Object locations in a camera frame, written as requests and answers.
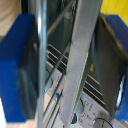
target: metal bar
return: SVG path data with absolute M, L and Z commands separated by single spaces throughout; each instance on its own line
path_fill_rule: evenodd
M 58 113 L 59 113 L 59 110 L 60 110 L 60 108 L 58 109 L 58 111 L 57 111 L 57 113 L 56 113 L 56 116 L 55 116 L 55 118 L 54 118 L 54 120 L 53 120 L 53 122 L 52 122 L 51 128 L 53 127 L 53 125 L 54 125 L 54 123 L 55 123 L 55 121 L 56 121 L 56 118 L 57 118 L 57 115 L 58 115 Z
M 62 76 L 61 76 L 61 78 L 60 78 L 60 80 L 59 80 L 59 82 L 58 82 L 58 84 L 57 84 L 57 87 L 56 87 L 54 93 L 53 93 L 52 96 L 51 96 L 51 99 L 50 99 L 50 101 L 49 101 L 49 103 L 48 103 L 48 106 L 47 106 L 47 108 L 45 109 L 44 118 L 45 118 L 45 116 L 46 116 L 46 114 L 47 114 L 47 112 L 48 112 L 48 110 L 49 110 L 49 108 L 50 108 L 50 105 L 51 105 L 51 103 L 52 103 L 52 101 L 53 101 L 53 98 L 54 98 L 55 95 L 56 95 L 56 92 L 57 92 L 57 90 L 58 90 L 58 88 L 59 88 L 59 85 L 60 85 L 62 79 L 63 79 L 63 76 L 65 75 L 65 72 L 66 72 L 66 69 L 63 71 L 63 74 L 62 74 Z
M 38 30 L 39 47 L 39 99 L 38 99 L 38 128 L 43 128 L 43 107 L 46 70 L 47 48 L 47 0 L 36 1 L 36 23 Z
M 62 60 L 62 58 L 63 58 L 65 52 L 67 51 L 69 45 L 70 45 L 70 42 L 66 45 L 66 47 L 65 47 L 65 49 L 63 50 L 62 54 L 61 54 L 60 57 L 58 58 L 58 61 L 57 61 L 56 65 L 54 66 L 54 68 L 53 68 L 52 71 L 50 72 L 50 75 L 48 76 L 48 78 L 47 78 L 47 80 L 46 80 L 46 86 L 47 86 L 47 83 L 48 83 L 49 79 L 51 78 L 51 76 L 52 76 L 54 70 L 59 66 L 59 63 L 60 63 L 60 61 Z
M 101 3 L 102 0 L 78 1 L 63 88 L 64 94 L 60 103 L 60 118 L 67 128 L 71 124 L 74 110 L 88 72 L 85 65 Z
M 46 125 L 46 128 L 48 127 L 48 124 L 49 124 L 49 122 L 50 122 L 52 116 L 54 115 L 55 109 L 56 109 L 56 107 L 57 107 L 57 105 L 58 105 L 58 103 L 59 103 L 59 101 L 60 101 L 60 97 L 59 97 L 59 99 L 57 100 L 57 102 L 56 102 L 56 104 L 55 104 L 55 106 L 54 106 L 54 108 L 53 108 L 52 114 L 51 114 L 51 116 L 50 116 L 50 118 L 49 118 L 49 120 L 48 120 L 48 123 L 47 123 L 47 125 Z
M 74 0 L 71 0 L 67 6 L 64 8 L 64 10 L 61 12 L 61 14 L 59 15 L 59 17 L 55 20 L 55 22 L 51 25 L 51 27 L 49 28 L 48 32 L 47 32 L 47 36 L 49 36 L 51 34 L 51 32 L 56 28 L 56 26 L 59 24 L 59 22 L 61 21 L 61 19 L 63 18 L 63 16 L 65 15 L 65 13 L 68 11 L 68 9 L 71 7 L 72 3 Z

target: gray metal strip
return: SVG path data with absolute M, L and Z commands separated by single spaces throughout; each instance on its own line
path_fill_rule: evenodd
M 43 107 L 46 71 L 47 48 L 47 0 L 36 1 L 36 23 L 38 30 L 39 47 L 39 98 L 38 98 L 38 128 L 43 128 Z
M 79 0 L 72 44 L 66 70 L 63 96 L 60 104 L 60 118 L 64 125 L 70 126 L 76 100 L 78 100 L 81 80 L 91 43 L 93 31 L 99 15 L 102 0 Z

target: metal rod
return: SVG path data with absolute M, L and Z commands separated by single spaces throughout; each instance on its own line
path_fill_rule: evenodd
M 59 80 L 59 82 L 58 82 L 58 84 L 57 84 L 57 87 L 56 87 L 54 93 L 53 93 L 52 96 L 51 96 L 51 99 L 50 99 L 50 101 L 49 101 L 49 103 L 48 103 L 48 106 L 47 106 L 47 108 L 45 109 L 44 118 L 45 118 L 45 116 L 46 116 L 46 114 L 47 114 L 47 112 L 48 112 L 48 110 L 49 110 L 49 108 L 50 108 L 50 106 L 51 106 L 51 104 L 52 104 L 53 98 L 55 97 L 55 95 L 56 95 L 56 93 L 57 93 L 57 90 L 58 90 L 59 85 L 60 85 L 60 83 L 61 83 L 61 81 L 62 81 L 62 79 L 63 79 L 63 76 L 65 75 L 65 72 L 66 72 L 66 69 L 63 71 L 63 74 L 62 74 L 62 76 L 61 76 L 61 78 L 60 78 L 60 80 Z
M 61 21 L 61 19 L 63 18 L 63 16 L 65 15 L 65 13 L 68 11 L 68 9 L 71 7 L 72 3 L 74 0 L 71 0 L 67 6 L 64 8 L 64 10 L 61 12 L 61 14 L 59 15 L 59 17 L 55 20 L 55 22 L 51 25 L 51 27 L 49 28 L 48 32 L 47 32 L 47 36 L 49 36 L 51 34 L 51 32 L 56 28 L 56 26 L 59 24 L 59 22 Z
M 55 121 L 56 121 L 56 118 L 57 118 L 57 116 L 58 116 L 59 110 L 60 110 L 60 107 L 59 107 L 59 109 L 58 109 L 58 111 L 57 111 L 57 113 L 56 113 L 56 116 L 55 116 L 55 118 L 54 118 L 54 120 L 53 120 L 53 122 L 52 122 L 51 128 L 53 127 L 53 125 L 54 125 L 54 123 L 55 123 Z
M 63 50 L 63 52 L 61 53 L 60 57 L 58 58 L 56 65 L 54 66 L 54 68 L 53 68 L 52 71 L 50 72 L 50 75 L 48 76 L 48 78 L 47 78 L 47 80 L 46 80 L 46 86 L 47 86 L 47 83 L 48 83 L 49 79 L 51 78 L 51 76 L 52 76 L 54 70 L 59 66 L 59 63 L 60 63 L 60 61 L 62 60 L 62 58 L 63 58 L 65 52 L 67 51 L 69 45 L 70 45 L 70 42 L 66 45 L 65 49 Z
M 47 0 L 36 1 L 36 23 L 39 41 L 39 98 L 38 98 L 38 128 L 43 128 L 43 107 L 47 48 Z
M 54 106 L 54 108 L 53 108 L 52 114 L 51 114 L 51 116 L 50 116 L 50 118 L 49 118 L 49 120 L 48 120 L 48 123 L 47 123 L 47 125 L 46 125 L 46 128 L 48 127 L 48 124 L 49 124 L 49 122 L 50 122 L 52 116 L 53 116 L 54 113 L 55 113 L 55 108 L 57 107 L 57 105 L 58 105 L 58 103 L 59 103 L 59 101 L 60 101 L 60 97 L 59 97 L 59 99 L 57 100 L 57 102 L 56 102 L 56 104 L 55 104 L 55 106 Z

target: blue object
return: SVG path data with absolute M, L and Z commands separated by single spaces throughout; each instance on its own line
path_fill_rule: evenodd
M 7 122 L 25 121 L 19 99 L 17 69 L 34 19 L 34 15 L 20 14 L 0 44 L 0 97 Z
M 118 15 L 105 15 L 105 20 L 113 30 L 115 37 L 118 39 L 122 47 L 123 52 L 128 57 L 128 27 Z M 116 115 L 116 119 L 119 121 L 128 120 L 128 71 L 124 82 L 122 102 Z
M 59 98 L 60 98 L 60 94 L 56 93 L 56 99 L 59 100 Z
M 118 15 L 105 15 L 105 20 L 120 42 L 123 52 L 128 57 L 128 27 Z

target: blue panel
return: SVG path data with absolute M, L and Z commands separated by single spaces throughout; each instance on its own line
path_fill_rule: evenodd
M 17 69 L 22 59 L 34 15 L 20 14 L 0 44 L 0 97 L 7 122 L 24 122 Z
M 128 57 L 128 27 L 118 15 L 105 15 L 105 19 Z
M 16 61 L 19 65 L 23 49 L 28 40 L 34 16 L 20 14 L 0 44 L 0 60 Z

